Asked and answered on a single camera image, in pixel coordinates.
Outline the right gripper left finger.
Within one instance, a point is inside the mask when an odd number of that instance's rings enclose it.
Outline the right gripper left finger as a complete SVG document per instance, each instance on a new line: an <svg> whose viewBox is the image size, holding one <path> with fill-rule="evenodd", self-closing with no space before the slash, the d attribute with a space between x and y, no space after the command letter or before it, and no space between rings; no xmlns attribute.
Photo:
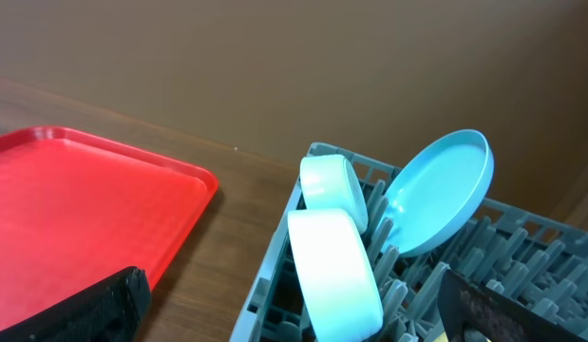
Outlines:
<svg viewBox="0 0 588 342"><path fill-rule="evenodd" d="M0 342L132 342L150 304L145 271L130 266L0 331Z"/></svg>

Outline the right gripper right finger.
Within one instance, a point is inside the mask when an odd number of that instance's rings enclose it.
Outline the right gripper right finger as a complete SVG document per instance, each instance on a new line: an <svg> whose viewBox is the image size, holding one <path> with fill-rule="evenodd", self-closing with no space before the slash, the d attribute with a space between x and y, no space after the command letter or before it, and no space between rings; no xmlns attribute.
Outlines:
<svg viewBox="0 0 588 342"><path fill-rule="evenodd" d="M582 342L584 339L505 296L467 281L442 276L437 306L449 342Z"/></svg>

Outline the light blue plate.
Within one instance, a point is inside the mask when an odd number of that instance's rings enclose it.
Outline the light blue plate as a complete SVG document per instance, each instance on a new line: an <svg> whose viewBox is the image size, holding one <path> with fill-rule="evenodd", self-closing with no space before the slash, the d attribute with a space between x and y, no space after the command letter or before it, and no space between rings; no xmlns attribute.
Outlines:
<svg viewBox="0 0 588 342"><path fill-rule="evenodd" d="M427 146L385 192L383 218L393 227L381 251L394 246L402 257L416 257L446 242L479 208L494 168L488 140L478 130L458 130Z"/></svg>

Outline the light blue bowl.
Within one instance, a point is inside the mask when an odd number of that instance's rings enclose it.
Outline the light blue bowl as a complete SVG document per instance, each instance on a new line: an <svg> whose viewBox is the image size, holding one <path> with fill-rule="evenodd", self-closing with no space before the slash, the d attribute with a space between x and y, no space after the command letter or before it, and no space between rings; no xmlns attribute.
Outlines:
<svg viewBox="0 0 588 342"><path fill-rule="evenodd" d="M342 209L288 213L294 266L319 341L363 341L383 326L384 311L369 259Z"/></svg>

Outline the mint green bowl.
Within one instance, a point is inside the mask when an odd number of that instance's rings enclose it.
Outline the mint green bowl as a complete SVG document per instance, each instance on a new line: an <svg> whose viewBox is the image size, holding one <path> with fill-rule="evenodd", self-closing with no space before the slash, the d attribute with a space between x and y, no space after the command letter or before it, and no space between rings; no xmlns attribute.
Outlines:
<svg viewBox="0 0 588 342"><path fill-rule="evenodd" d="M360 181L343 155L304 157L299 166L300 186L308 209L340 208L353 220L360 235L368 228L368 209Z"/></svg>

